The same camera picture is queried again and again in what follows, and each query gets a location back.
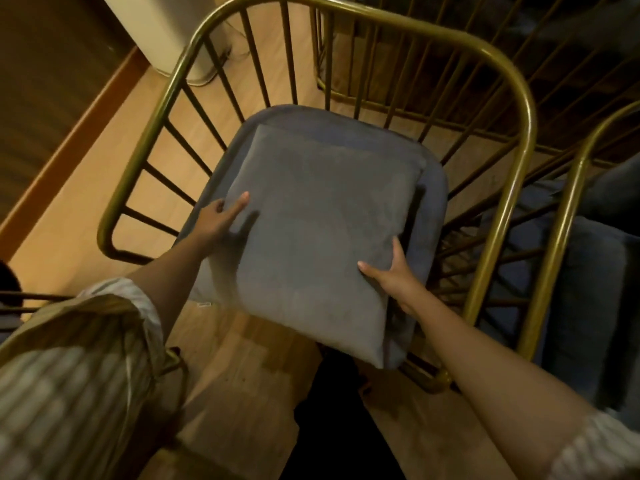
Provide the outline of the person's left hand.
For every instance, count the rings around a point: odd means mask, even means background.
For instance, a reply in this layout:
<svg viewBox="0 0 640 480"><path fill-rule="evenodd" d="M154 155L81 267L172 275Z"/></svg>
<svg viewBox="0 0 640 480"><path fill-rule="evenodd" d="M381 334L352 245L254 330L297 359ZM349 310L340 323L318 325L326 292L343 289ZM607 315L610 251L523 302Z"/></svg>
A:
<svg viewBox="0 0 640 480"><path fill-rule="evenodd" d="M201 258L212 254L217 243L229 231L231 225L223 225L222 211L235 201L227 204L226 199L221 198L200 209L195 225L188 236L188 241L194 246Z"/></svg>

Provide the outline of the person's right hand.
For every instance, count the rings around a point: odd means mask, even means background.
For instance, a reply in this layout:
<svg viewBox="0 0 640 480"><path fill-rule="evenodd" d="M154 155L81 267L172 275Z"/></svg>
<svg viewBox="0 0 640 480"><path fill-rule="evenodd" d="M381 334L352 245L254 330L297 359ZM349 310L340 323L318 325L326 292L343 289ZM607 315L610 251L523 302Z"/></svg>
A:
<svg viewBox="0 0 640 480"><path fill-rule="evenodd" d="M412 273L398 236L393 237L392 254L392 263L389 268L390 285L382 287L382 290L395 300L404 313L418 318L414 306L418 304L426 288Z"/></svg>

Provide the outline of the grey square cushion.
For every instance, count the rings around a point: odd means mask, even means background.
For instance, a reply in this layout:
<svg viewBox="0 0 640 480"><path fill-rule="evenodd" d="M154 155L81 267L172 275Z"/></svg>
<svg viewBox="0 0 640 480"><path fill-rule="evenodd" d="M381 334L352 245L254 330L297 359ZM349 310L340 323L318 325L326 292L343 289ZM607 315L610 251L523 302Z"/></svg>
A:
<svg viewBox="0 0 640 480"><path fill-rule="evenodd" d="M202 262L189 299L288 327L377 368L388 296L357 268L388 269L423 172L391 156L258 126L225 197L250 201Z"/></svg>

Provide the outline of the person's left forearm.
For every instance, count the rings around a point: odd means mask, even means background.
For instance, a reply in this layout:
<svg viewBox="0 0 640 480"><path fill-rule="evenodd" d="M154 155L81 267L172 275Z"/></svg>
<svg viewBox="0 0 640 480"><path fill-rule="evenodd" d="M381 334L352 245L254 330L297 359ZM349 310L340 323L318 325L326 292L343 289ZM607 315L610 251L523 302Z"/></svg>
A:
<svg viewBox="0 0 640 480"><path fill-rule="evenodd" d="M192 233L172 249L128 275L156 309L164 340L175 325L195 283L200 265L216 239Z"/></svg>

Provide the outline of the person's right forearm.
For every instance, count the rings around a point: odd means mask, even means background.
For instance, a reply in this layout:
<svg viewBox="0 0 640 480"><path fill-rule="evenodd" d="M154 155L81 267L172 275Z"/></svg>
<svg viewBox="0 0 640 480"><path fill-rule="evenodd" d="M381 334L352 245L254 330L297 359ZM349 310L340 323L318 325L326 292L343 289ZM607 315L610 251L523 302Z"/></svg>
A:
<svg viewBox="0 0 640 480"><path fill-rule="evenodd" d="M595 409L570 387L470 326L423 287L400 304L520 480L546 478Z"/></svg>

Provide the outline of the black trousers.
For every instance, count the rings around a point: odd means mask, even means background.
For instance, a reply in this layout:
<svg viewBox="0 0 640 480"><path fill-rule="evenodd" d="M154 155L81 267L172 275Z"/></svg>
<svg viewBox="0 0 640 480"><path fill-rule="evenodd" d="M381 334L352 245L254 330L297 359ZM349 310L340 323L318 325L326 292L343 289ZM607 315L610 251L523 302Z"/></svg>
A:
<svg viewBox="0 0 640 480"><path fill-rule="evenodd" d="M354 359L327 348L294 409L298 437L278 480L406 480L359 389Z"/></svg>

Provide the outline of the white appliance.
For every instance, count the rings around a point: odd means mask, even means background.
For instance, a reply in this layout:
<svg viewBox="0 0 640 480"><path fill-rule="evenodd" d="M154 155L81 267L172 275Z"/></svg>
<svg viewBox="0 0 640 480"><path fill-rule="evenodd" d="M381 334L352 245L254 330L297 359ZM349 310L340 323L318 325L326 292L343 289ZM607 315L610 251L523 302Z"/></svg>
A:
<svg viewBox="0 0 640 480"><path fill-rule="evenodd" d="M169 77L216 0L104 0L156 72Z"/></svg>

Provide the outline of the striped shirt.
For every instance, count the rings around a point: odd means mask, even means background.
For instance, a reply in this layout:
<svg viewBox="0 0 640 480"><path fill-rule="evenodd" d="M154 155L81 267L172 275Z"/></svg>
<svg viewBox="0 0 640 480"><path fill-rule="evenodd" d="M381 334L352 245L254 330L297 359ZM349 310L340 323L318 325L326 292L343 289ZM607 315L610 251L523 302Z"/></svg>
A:
<svg viewBox="0 0 640 480"><path fill-rule="evenodd" d="M0 480L111 480L164 363L151 300L128 278L45 306L0 346ZM640 480L640 433L602 411L547 480Z"/></svg>

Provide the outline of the dark metal frame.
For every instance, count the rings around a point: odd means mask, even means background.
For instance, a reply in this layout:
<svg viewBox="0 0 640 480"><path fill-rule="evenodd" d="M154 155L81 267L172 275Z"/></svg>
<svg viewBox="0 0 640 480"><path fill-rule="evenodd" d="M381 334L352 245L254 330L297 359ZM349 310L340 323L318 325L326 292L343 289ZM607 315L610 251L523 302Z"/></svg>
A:
<svg viewBox="0 0 640 480"><path fill-rule="evenodd" d="M32 314L50 303L60 303L71 298L24 291L17 275L0 259L0 344L21 327L23 315Z"/></svg>

